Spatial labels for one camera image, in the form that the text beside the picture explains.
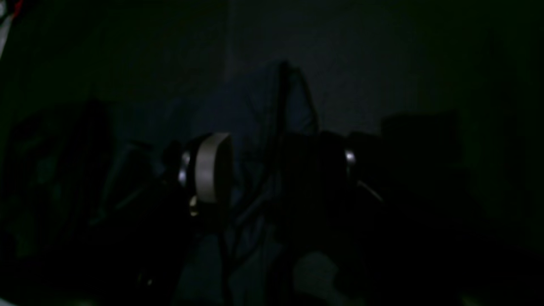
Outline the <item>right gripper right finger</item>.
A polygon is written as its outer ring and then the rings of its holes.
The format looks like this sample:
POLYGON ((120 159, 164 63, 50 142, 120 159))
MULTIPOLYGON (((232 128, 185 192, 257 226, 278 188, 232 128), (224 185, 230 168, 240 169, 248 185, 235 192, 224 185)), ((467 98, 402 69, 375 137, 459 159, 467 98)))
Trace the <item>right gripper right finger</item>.
POLYGON ((298 258, 338 264, 345 306, 487 306, 480 240, 446 213, 470 201, 458 169, 410 161, 378 137, 288 134, 282 175, 298 258))

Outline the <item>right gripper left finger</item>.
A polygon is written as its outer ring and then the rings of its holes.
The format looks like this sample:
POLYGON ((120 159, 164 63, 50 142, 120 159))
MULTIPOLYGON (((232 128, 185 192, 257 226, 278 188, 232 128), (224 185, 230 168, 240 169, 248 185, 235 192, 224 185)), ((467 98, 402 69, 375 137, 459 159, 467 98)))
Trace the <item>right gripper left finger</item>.
POLYGON ((161 147, 128 140, 100 194, 105 294, 172 298, 198 240, 226 228, 233 167, 228 133, 161 147))

